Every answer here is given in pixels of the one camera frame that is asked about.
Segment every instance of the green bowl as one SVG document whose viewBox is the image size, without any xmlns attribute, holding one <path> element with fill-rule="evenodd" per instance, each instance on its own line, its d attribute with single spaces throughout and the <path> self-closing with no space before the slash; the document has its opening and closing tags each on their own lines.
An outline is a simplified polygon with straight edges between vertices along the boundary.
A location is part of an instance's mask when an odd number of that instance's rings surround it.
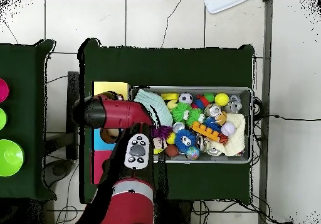
<svg viewBox="0 0 321 224">
<path fill-rule="evenodd" d="M 15 142 L 0 140 L 0 176 L 8 177 L 17 173 L 23 165 L 23 150 Z"/>
<path fill-rule="evenodd" d="M 6 125 L 7 115 L 2 108 L 0 108 L 0 130 Z"/>
</svg>

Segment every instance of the cream knit cloth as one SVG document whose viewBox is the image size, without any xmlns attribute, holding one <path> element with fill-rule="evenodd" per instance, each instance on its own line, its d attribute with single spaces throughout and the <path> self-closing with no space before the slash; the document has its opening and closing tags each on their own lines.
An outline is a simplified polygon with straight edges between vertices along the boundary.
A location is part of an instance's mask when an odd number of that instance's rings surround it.
<svg viewBox="0 0 321 224">
<path fill-rule="evenodd" d="M 235 133 L 228 137 L 228 142 L 225 146 L 216 141 L 212 141 L 211 145 L 225 155 L 232 157 L 245 148 L 245 118 L 243 114 L 227 114 L 226 121 L 235 125 Z"/>
<path fill-rule="evenodd" d="M 169 109 L 167 108 L 161 96 L 158 96 L 155 93 L 146 92 L 140 89 L 138 90 L 138 93 L 134 101 L 139 102 L 145 106 L 145 108 L 151 113 L 152 118 L 156 124 L 158 124 L 158 121 L 152 107 L 155 109 L 161 125 L 164 125 L 164 126 L 173 125 L 172 114 L 169 112 Z"/>
</svg>

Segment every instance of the green table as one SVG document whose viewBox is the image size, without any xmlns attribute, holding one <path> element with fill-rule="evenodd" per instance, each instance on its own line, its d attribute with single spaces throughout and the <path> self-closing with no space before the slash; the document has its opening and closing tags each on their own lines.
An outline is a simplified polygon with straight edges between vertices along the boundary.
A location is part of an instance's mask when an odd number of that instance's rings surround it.
<svg viewBox="0 0 321 224">
<path fill-rule="evenodd" d="M 55 199 L 43 183 L 45 161 L 45 80 L 46 57 L 53 40 L 36 45 L 0 44 L 0 78 L 10 88 L 9 97 L 0 104 L 8 115 L 0 139 L 17 142 L 24 151 L 24 163 L 13 176 L 0 177 L 0 198 Z"/>
<path fill-rule="evenodd" d="M 105 48 L 96 39 L 87 39 L 79 49 L 80 89 L 90 95 L 91 82 L 127 82 L 136 85 L 180 85 L 252 88 L 254 49 L 201 48 L 144 49 Z M 85 130 L 84 160 L 81 162 L 80 199 L 88 203 L 96 186 L 90 183 L 91 135 Z M 157 181 L 157 164 L 155 165 Z M 240 199 L 250 202 L 250 164 L 168 164 L 169 199 L 210 200 Z"/>
</svg>

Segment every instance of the red cylinder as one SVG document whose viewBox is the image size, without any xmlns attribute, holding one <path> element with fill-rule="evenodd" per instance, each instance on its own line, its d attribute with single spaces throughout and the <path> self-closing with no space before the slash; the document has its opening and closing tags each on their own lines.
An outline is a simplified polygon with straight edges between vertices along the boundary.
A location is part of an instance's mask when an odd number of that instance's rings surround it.
<svg viewBox="0 0 321 224">
<path fill-rule="evenodd" d="M 145 181 L 127 178 L 114 186 L 101 224 L 153 224 L 153 189 Z"/>
</svg>

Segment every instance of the toy bin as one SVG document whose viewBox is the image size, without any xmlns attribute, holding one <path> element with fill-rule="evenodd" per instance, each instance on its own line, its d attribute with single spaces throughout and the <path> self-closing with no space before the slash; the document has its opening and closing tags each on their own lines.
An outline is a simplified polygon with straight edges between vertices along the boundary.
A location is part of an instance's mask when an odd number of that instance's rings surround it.
<svg viewBox="0 0 321 224">
<path fill-rule="evenodd" d="M 253 92 L 247 87 L 169 87 L 169 86 L 153 86 L 149 88 L 142 88 L 147 92 L 162 93 L 190 93 L 194 99 L 197 94 L 204 93 L 226 93 L 228 95 L 238 95 L 241 98 L 242 108 L 239 113 L 245 116 L 245 149 L 242 156 L 228 157 L 220 155 L 218 157 L 211 156 L 205 152 L 201 152 L 197 160 L 189 160 L 185 155 L 178 155 L 176 157 L 166 156 L 167 163 L 224 163 L 224 164 L 244 164 L 248 163 L 252 158 L 252 143 L 253 143 Z M 133 87 L 129 90 L 129 97 L 134 100 L 139 88 Z M 159 155 L 154 155 L 154 162 L 158 161 Z"/>
</svg>

